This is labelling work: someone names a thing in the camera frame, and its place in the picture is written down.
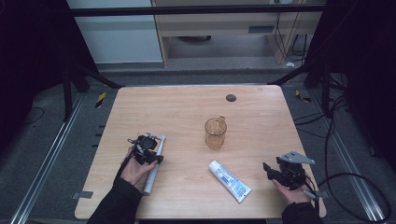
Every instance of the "black sleeve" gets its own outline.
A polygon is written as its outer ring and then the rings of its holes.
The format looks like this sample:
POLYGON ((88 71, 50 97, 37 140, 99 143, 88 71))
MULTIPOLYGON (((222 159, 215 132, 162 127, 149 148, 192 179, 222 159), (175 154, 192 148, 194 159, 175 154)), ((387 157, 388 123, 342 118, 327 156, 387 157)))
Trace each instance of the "black sleeve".
POLYGON ((282 213, 283 224, 324 223, 312 203, 292 203, 282 213))
POLYGON ((143 194, 124 179, 117 179, 113 188, 99 203, 87 224, 134 223, 137 206, 143 194))

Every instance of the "toothpaste tube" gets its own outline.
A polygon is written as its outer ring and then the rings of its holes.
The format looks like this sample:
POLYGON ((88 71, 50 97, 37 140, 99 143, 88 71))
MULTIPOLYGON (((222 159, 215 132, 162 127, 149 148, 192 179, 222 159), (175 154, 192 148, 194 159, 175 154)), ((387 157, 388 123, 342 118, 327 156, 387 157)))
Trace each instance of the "toothpaste tube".
POLYGON ((241 203, 250 193, 250 187, 242 183, 242 181, 236 178, 236 176, 231 174, 217 161, 212 161, 209 164, 209 169, 218 178, 218 180, 231 192, 231 194, 239 203, 241 203))

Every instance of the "metal rail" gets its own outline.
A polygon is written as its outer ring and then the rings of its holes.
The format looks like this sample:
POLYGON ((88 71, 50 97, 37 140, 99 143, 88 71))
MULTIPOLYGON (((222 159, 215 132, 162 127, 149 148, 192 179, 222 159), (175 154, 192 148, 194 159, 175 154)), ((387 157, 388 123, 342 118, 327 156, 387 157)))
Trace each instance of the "metal rail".
POLYGON ((72 8, 49 10, 47 16, 99 17, 99 16, 138 16, 176 14, 216 14, 216 13, 265 13, 265 12, 318 12, 336 10, 341 7, 326 4, 287 4, 287 5, 225 5, 187 7, 113 7, 113 8, 72 8))
POLYGON ((32 185, 28 189, 27 193, 25 194, 21 204, 19 205, 18 209, 14 213, 11 218, 10 223, 12 224, 23 224, 26 222, 27 218, 29 217, 30 212, 32 211, 33 206, 35 205, 35 201, 38 198, 41 190, 46 183, 47 177, 50 174, 53 164, 55 163, 59 152, 64 144, 64 140, 68 135, 75 118, 78 114, 80 109, 81 103, 83 101, 84 95, 79 93, 78 98, 76 99, 73 113, 70 116, 68 121, 65 121, 55 137, 55 140, 52 143, 51 148, 49 149, 49 153, 47 154, 46 158, 44 159, 43 163, 41 164, 40 169, 35 176, 35 180, 33 181, 32 185))
MULTIPOLYGON (((319 96, 314 92, 310 91, 310 94, 313 96, 313 100, 319 111, 322 111, 322 108, 319 104, 319 96)), ((330 128, 330 122, 327 118, 323 118, 327 128, 330 128)), ((352 157, 347 152, 347 147, 344 145, 341 136, 335 130, 332 134, 332 141, 334 143, 335 151, 337 152, 341 162, 343 163, 344 169, 353 174, 361 175, 361 171, 358 166, 352 160, 352 157)), ((356 191, 361 205, 363 206, 364 211, 367 214, 367 217, 372 221, 378 221, 383 219, 385 216, 379 207, 374 194, 371 192, 369 185, 362 179, 352 176, 349 178, 351 184, 356 191)))

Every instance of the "cable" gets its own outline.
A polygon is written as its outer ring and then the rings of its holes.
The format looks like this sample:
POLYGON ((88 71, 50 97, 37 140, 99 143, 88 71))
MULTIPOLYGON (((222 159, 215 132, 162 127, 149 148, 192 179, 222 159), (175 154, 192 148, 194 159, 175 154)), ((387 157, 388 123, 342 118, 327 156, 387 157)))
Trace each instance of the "cable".
POLYGON ((326 138, 326 136, 321 136, 321 135, 318 135, 318 134, 315 134, 315 133, 311 133, 311 132, 306 131, 306 130, 303 130, 303 129, 297 128, 297 130, 298 130, 298 131, 301 131, 301 132, 304 132, 304 133, 311 134, 311 135, 313 135, 313 136, 315 136, 315 137, 318 137, 318 138, 326 138))
POLYGON ((43 118, 43 116, 44 116, 44 109, 43 108, 41 108, 41 107, 32 107, 32 109, 41 110, 41 115, 38 117, 38 119, 35 119, 33 121, 30 121, 30 122, 23 123, 23 125, 33 124, 33 123, 37 122, 38 120, 40 120, 41 118, 43 118))
POLYGON ((341 208, 343 208, 346 212, 348 212, 350 215, 352 215, 353 217, 355 217, 356 219, 358 219, 358 220, 360 220, 360 221, 369 222, 369 223, 383 223, 383 222, 387 221, 387 220, 390 218, 390 214, 391 214, 390 203, 389 203, 389 201, 387 200, 385 194, 381 191, 381 189, 379 189, 371 180, 367 179, 366 177, 364 177, 364 176, 362 176, 362 175, 356 175, 356 174, 352 174, 352 173, 341 173, 341 174, 329 176, 329 169, 328 169, 328 145, 329 145, 329 139, 330 139, 330 135, 331 135, 331 129, 332 129, 332 126, 334 125, 333 111, 334 111, 334 109, 336 108, 337 104, 343 102, 343 101, 338 101, 339 99, 344 99, 344 100, 345 100, 344 97, 340 97, 340 98, 338 98, 338 99, 334 102, 334 104, 333 104, 333 106, 332 106, 332 113, 331 113, 331 116, 330 116, 331 123, 330 123, 329 131, 328 131, 327 136, 326 136, 325 148, 324 148, 324 149, 325 149, 325 151, 324 151, 324 156, 325 156, 325 159, 324 159, 324 163, 325 163, 325 164, 324 164, 324 166, 325 166, 325 179, 324 179, 322 182, 320 182, 320 183, 318 184, 318 188, 319 188, 321 185, 323 185, 324 183, 326 183, 327 186, 328 186, 329 192, 330 192, 330 194, 332 195, 332 197, 333 197, 333 199, 335 200, 335 202, 336 202, 341 208), (359 177, 359 178, 361 178, 361 179, 364 179, 367 183, 369 183, 369 184, 379 193, 379 195, 383 198, 384 202, 387 204, 388 214, 387 214, 383 219, 381 219, 381 220, 372 221, 372 220, 370 220, 370 219, 367 219, 367 218, 360 217, 360 216, 356 215, 355 213, 353 213, 353 212, 351 212, 349 209, 347 209, 343 204, 341 204, 341 202, 336 198, 334 192, 332 191, 332 186, 331 186, 331 184, 330 184, 330 180, 333 179, 333 178, 336 178, 336 177, 338 177, 338 176, 342 176, 342 175, 353 175, 353 176, 359 177))
POLYGON ((280 12, 277 12, 276 13, 276 29, 275 29, 275 36, 274 36, 277 48, 280 50, 283 58, 289 63, 294 63, 294 62, 303 60, 303 59, 292 59, 288 56, 288 53, 287 53, 286 47, 285 47, 285 43, 283 42, 282 34, 280 33, 280 30, 279 30, 279 19, 280 19, 280 12), (282 43, 283 49, 279 46, 279 43, 277 42, 277 38, 276 38, 277 35, 279 35, 279 37, 280 37, 280 42, 282 43))

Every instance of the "white cabinet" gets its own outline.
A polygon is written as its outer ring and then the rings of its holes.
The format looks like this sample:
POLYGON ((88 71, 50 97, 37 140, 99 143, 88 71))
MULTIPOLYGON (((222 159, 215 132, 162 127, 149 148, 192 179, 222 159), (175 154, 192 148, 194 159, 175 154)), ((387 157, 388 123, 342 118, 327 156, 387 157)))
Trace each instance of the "white cabinet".
MULTIPOLYGON (((70 8, 151 7, 149 0, 67 0, 70 8)), ((76 18, 98 65, 162 63, 153 16, 76 18)))

